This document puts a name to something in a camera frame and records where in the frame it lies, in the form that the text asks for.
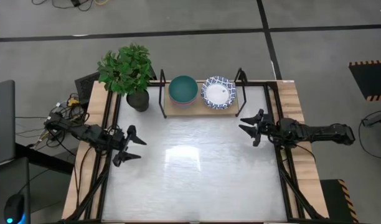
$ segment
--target potted plant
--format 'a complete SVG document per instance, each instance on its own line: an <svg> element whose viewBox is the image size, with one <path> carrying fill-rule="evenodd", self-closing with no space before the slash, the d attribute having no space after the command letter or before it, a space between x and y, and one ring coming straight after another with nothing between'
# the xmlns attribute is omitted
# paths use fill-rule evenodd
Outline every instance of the potted plant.
<svg viewBox="0 0 381 224"><path fill-rule="evenodd" d="M98 62L99 82L105 89L127 94L127 103L139 112L149 107L149 93L146 91L151 78L149 50L141 45L122 47L118 54L109 51Z"/></svg>

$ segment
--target blue and white plate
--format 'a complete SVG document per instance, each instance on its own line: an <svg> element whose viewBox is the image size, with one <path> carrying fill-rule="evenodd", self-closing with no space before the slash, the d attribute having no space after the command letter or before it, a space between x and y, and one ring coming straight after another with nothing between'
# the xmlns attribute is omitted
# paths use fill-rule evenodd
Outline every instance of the blue and white plate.
<svg viewBox="0 0 381 224"><path fill-rule="evenodd" d="M200 92L208 107L223 110L235 101L236 86L227 78L214 76L205 81Z"/></svg>

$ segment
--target stacked plates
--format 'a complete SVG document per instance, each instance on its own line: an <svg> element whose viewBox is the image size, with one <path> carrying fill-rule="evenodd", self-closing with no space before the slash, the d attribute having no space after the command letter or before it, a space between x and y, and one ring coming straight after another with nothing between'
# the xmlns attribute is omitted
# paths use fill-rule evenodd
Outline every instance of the stacked plates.
<svg viewBox="0 0 381 224"><path fill-rule="evenodd" d="M168 89L171 101L179 107L186 108L196 100L198 87L191 77L176 77L170 82Z"/></svg>
<svg viewBox="0 0 381 224"><path fill-rule="evenodd" d="M235 101L236 86L227 78L214 76L205 81L200 94L208 107L223 110Z"/></svg>

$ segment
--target teal bowl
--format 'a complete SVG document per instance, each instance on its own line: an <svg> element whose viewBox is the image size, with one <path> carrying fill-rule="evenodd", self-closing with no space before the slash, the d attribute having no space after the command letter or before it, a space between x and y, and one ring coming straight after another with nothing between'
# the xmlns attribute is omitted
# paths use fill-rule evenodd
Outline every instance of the teal bowl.
<svg viewBox="0 0 381 224"><path fill-rule="evenodd" d="M190 103L197 96L196 81L186 75L176 77L170 82L168 92L174 103Z"/></svg>

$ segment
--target computer mouse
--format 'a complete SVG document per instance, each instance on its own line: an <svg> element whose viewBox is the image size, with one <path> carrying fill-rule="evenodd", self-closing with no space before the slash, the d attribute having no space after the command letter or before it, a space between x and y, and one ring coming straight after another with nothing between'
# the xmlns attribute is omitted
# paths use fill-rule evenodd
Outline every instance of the computer mouse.
<svg viewBox="0 0 381 224"><path fill-rule="evenodd" d="M18 224L24 218L24 197L14 194L8 198L4 208L4 218L8 224Z"/></svg>

